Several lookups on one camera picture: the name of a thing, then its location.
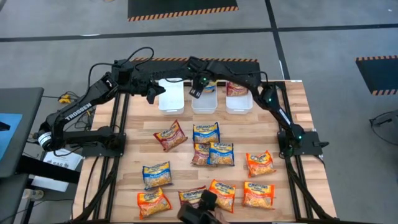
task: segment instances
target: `black camera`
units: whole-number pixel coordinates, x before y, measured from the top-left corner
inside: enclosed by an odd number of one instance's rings
[[[218,224],[220,223],[209,211],[216,207],[217,195],[204,190],[199,202],[199,207],[194,208],[190,203],[181,206],[177,218],[188,224]]]

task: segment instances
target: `plastic bin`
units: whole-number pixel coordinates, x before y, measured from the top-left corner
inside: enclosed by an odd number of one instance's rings
[[[212,114],[217,106],[217,88],[213,93],[202,93],[199,99],[192,97],[192,109],[195,114]]]
[[[170,81],[179,81],[181,78],[168,78]],[[159,80],[159,85],[166,89],[159,95],[159,109],[164,115],[184,113],[184,83],[170,83],[166,79]]]
[[[226,112],[229,114],[247,114],[253,109],[253,97],[249,91],[244,96],[226,96]]]

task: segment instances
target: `black cable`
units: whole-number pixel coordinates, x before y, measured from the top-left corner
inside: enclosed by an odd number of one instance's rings
[[[120,66],[122,66],[122,65],[124,65],[125,63],[129,62],[130,59],[131,59],[136,53],[138,53],[138,52],[140,52],[141,50],[144,50],[144,49],[149,49],[149,50],[152,52],[152,55],[151,55],[149,58],[147,58],[146,60],[144,60],[143,62],[137,63],[137,64],[135,65],[135,67],[138,66],[138,65],[142,65],[143,63],[146,63],[146,62],[152,60],[152,58],[154,58],[154,55],[155,55],[154,49],[153,49],[152,47],[141,47],[141,48],[137,49],[136,51],[134,51],[134,52],[126,59],[125,62],[123,62],[122,64],[120,64]]]
[[[66,201],[66,200],[72,200],[72,201],[73,201],[73,199],[44,200],[44,201],[41,201],[41,202],[39,202],[39,203],[33,205],[33,207],[38,206],[38,205],[40,205],[40,204],[43,203],[43,202],[60,202],[60,201]],[[10,216],[8,216],[8,217],[6,217],[6,218],[3,218],[2,220],[0,220],[0,223],[2,223],[3,221],[7,220],[8,218],[11,218],[11,217],[13,217],[13,216],[16,216],[17,214],[19,214],[19,213],[21,213],[21,212],[24,212],[24,211],[26,211],[26,210],[28,210],[28,208],[27,208],[27,209],[24,209],[24,210],[21,210],[21,211],[15,213],[15,214],[12,214],[12,215],[10,215]]]
[[[70,218],[73,220],[73,204],[75,203],[75,200],[73,200],[72,205],[70,206]]]
[[[87,186],[86,186],[86,190],[85,190],[85,196],[83,197],[83,210],[84,210],[85,207],[86,207],[86,198],[87,198],[88,186],[89,186],[89,184],[90,184],[91,176],[93,175],[94,167],[95,167],[95,164],[97,163],[97,161],[98,161],[98,156],[95,158],[94,163],[93,163],[93,166],[91,167],[91,170],[90,170],[90,174],[89,174],[89,176],[88,176]]]
[[[26,140],[26,143],[30,143],[30,144],[39,144],[38,141],[29,141],[29,140]]]
[[[66,153],[66,154],[64,154],[64,155],[57,155],[56,151],[53,151],[53,153],[54,153],[54,155],[57,156],[57,157],[69,156],[70,154],[76,152],[76,151],[79,150],[79,149],[81,149],[81,147],[77,147],[76,149],[74,149],[74,150],[72,150],[72,151],[70,151],[70,152],[68,152],[68,153]]]
[[[264,74],[266,76],[266,82],[268,84],[268,74],[266,72],[263,71],[255,71],[255,72],[244,72],[244,73],[236,73],[234,71],[232,71],[232,69],[230,69],[228,66],[225,65],[225,67],[229,70],[229,72],[233,73],[234,75],[250,75],[253,73],[260,73],[260,74]]]
[[[319,161],[321,161],[321,163],[323,164],[324,167],[326,167],[325,162],[323,161],[323,159],[321,158],[321,155],[313,155],[315,156]]]
[[[376,119],[378,119],[379,117],[381,117],[381,116],[383,116],[383,115],[385,115],[385,114],[392,113],[392,112],[394,112],[394,111],[388,111],[388,112],[379,114],[379,115],[377,115],[375,118],[370,119],[369,122],[371,123],[371,129],[372,129],[373,133],[374,133],[377,137],[379,137],[380,139],[382,139],[383,141],[385,141],[385,142],[387,142],[387,143],[389,143],[389,144],[392,144],[393,146],[398,146],[398,143],[391,142],[391,141],[389,141],[389,140],[383,138],[382,136],[380,136],[380,134],[378,134],[378,133],[376,132],[376,130],[374,129],[374,124],[373,124],[373,122],[374,122]]]
[[[90,80],[91,80],[91,73],[93,71],[93,69],[98,66],[98,65],[109,65],[112,66],[113,64],[111,63],[104,63],[104,62],[100,62],[100,63],[95,63],[93,66],[91,66],[90,71],[88,72],[88,81],[87,81],[87,89],[86,89],[86,93],[80,98],[80,100],[78,101],[78,103],[80,103],[82,100],[84,100],[87,96],[88,90],[90,89]]]
[[[373,133],[374,133],[377,137],[379,137],[380,139],[382,139],[383,141],[385,141],[385,142],[387,142],[387,143],[389,143],[389,144],[392,144],[393,146],[398,146],[398,143],[391,142],[391,141],[389,141],[389,140],[387,140],[387,139],[381,137],[380,134],[378,134],[378,133],[374,130],[374,126],[373,126],[373,125],[371,125],[371,129],[372,129]]]

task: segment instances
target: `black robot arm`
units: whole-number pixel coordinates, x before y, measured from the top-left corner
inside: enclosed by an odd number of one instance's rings
[[[304,135],[301,126],[294,124],[280,107],[277,101],[276,86],[262,83],[260,73],[237,74],[218,61],[204,61],[190,57],[188,62],[179,69],[160,72],[139,72],[133,63],[115,60],[111,72],[107,72],[100,80],[92,84],[84,96],[76,102],[50,114],[40,126],[38,142],[46,151],[54,151],[67,144],[83,144],[99,142],[107,149],[117,148],[117,135],[109,126],[96,131],[66,132],[64,126],[95,105],[100,105],[113,99],[116,93],[146,96],[153,104],[157,95],[165,92],[156,80],[161,78],[182,78],[192,80],[190,94],[199,98],[209,81],[227,80],[246,87],[253,100],[264,110],[268,110],[286,130],[289,144],[299,146]]]

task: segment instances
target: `wooden table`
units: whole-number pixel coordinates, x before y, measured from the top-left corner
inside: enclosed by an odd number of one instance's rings
[[[290,108],[293,121],[300,124],[306,130],[313,128],[310,108],[305,96],[302,82],[286,81]],[[279,146],[276,134],[279,130],[274,117],[268,111],[254,105],[253,111],[246,115],[228,114],[225,108],[225,87],[219,87],[218,108],[214,114],[193,114],[191,108],[191,96],[188,95],[189,87],[185,87],[185,111],[181,115],[164,116],[158,110],[159,98],[150,105],[146,98],[132,97],[129,104],[126,134],[127,144],[123,157],[120,160],[114,205],[111,222],[139,222],[139,208],[136,195],[143,192],[142,166],[152,166],[161,162],[170,161],[172,169],[173,185],[163,187],[173,209],[158,213],[143,222],[176,222],[177,212],[180,208],[178,190],[188,190],[206,185],[210,186],[213,179],[226,184],[236,185],[234,214],[223,212],[229,222],[271,222],[294,221],[292,199],[290,196],[287,172],[284,160],[278,157]],[[118,122],[120,121],[123,96],[119,105]],[[93,128],[109,125],[113,101],[97,106]],[[170,152],[163,152],[162,146],[153,136],[153,133],[168,129],[172,122],[178,119],[188,140]],[[221,142],[234,143],[234,167],[195,167],[190,164],[193,157],[192,124],[214,124],[218,121],[221,131]],[[276,173],[248,178],[245,154],[251,152],[259,154],[269,150],[274,158]],[[327,213],[335,216],[335,208],[322,163],[314,156],[302,156],[303,169],[307,179],[309,191],[325,209]],[[83,196],[86,189],[88,175],[93,165],[94,158],[85,159],[81,169],[73,213],[75,216],[81,213]],[[87,203],[94,196],[100,179],[102,158],[99,159],[91,178]],[[275,210],[261,210],[242,206],[243,181],[250,180],[260,184],[275,185]],[[298,190],[298,198],[302,216],[305,217],[305,209],[302,195]],[[100,218],[104,217],[106,209],[105,193],[101,204]]]

